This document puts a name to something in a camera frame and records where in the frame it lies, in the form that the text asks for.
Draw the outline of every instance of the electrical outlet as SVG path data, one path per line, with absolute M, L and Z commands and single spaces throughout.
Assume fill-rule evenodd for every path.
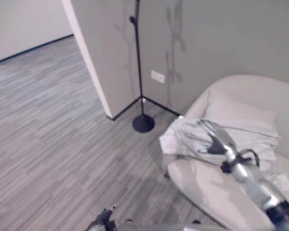
M 162 84 L 165 83 L 165 76 L 156 71 L 151 71 L 151 78 L 156 80 L 159 83 L 162 83 Z

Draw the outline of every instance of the white wall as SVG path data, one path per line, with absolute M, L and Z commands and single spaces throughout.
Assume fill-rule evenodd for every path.
M 289 83 L 289 0 L 143 0 L 139 27 L 144 94 L 179 113 L 227 75 Z
M 60 0 L 0 0 L 0 59 L 70 34 Z
M 105 113 L 114 118 L 139 97 L 134 0 L 63 0 Z

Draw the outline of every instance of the robotic arm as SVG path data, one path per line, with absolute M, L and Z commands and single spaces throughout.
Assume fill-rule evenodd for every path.
M 250 159 L 243 158 L 228 133 L 218 124 L 200 120 L 201 125 L 213 140 L 213 146 L 226 156 L 230 172 L 244 188 L 249 198 L 267 214 L 278 231 L 289 231 L 289 202 L 269 182 Z

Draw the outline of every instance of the gray carpet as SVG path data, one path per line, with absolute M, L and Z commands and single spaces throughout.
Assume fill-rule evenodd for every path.
M 106 118 L 73 37 L 0 64 L 0 231 L 83 231 L 118 203 L 118 223 L 217 225 L 164 178 L 158 137 L 175 116 L 145 103 Z

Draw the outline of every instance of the lamp pole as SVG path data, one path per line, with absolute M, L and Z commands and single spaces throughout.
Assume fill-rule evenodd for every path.
M 133 128 L 141 133 L 151 131 L 154 128 L 154 119 L 144 113 L 143 102 L 143 85 L 141 76 L 141 63 L 140 63 L 140 49 L 139 49 L 139 31 L 138 31 L 138 18 L 139 18 L 140 0 L 136 0 L 135 16 L 130 16 L 130 22 L 134 25 L 136 36 L 136 50 L 137 50 L 137 63 L 138 63 L 138 76 L 140 88 L 140 101 L 141 101 L 141 114 L 133 120 Z

